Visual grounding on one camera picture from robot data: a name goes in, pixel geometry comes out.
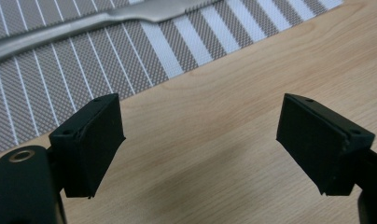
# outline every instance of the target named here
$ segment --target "black mechanical part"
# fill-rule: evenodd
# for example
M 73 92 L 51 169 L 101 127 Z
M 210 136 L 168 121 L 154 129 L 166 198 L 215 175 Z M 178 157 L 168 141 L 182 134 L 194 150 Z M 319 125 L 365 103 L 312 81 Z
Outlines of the black mechanical part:
M 360 222 L 377 223 L 375 135 L 318 102 L 285 94 L 276 140 L 314 181 L 320 193 L 349 195 L 355 184 Z
M 99 97 L 49 136 L 0 159 L 0 223 L 66 223 L 60 191 L 93 197 L 125 140 L 119 96 Z

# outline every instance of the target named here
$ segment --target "wood grain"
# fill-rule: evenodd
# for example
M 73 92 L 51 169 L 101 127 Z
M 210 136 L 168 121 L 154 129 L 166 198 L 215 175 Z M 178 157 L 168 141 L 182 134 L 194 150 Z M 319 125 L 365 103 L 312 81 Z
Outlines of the wood grain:
M 358 223 L 359 188 L 321 196 L 275 141 L 285 92 L 377 134 L 377 0 L 345 0 L 121 102 L 128 139 L 95 198 L 63 198 L 68 221 Z

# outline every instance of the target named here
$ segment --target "metal utensil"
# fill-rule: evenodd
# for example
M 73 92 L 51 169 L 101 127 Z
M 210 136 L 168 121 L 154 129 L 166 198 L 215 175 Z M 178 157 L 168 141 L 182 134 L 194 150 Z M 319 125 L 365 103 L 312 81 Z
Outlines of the metal utensil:
M 0 39 L 0 62 L 28 49 L 129 20 L 167 21 L 218 0 L 148 0 Z

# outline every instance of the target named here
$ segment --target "placemat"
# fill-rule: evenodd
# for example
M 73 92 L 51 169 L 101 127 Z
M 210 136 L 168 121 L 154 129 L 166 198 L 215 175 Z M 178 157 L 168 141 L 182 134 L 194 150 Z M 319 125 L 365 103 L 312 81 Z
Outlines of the placemat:
M 0 0 L 0 38 L 137 2 Z M 123 100 L 341 3 L 222 0 L 159 24 L 127 21 L 12 57 L 0 63 L 0 152 L 53 130 L 97 96 L 117 92 Z

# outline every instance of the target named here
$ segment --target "knife handle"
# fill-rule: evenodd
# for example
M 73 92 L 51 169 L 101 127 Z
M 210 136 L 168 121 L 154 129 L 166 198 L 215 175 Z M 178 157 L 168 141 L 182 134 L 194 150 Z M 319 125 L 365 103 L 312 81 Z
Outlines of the knife handle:
M 0 61 L 28 49 L 100 28 L 112 22 L 108 13 L 96 13 L 0 39 Z

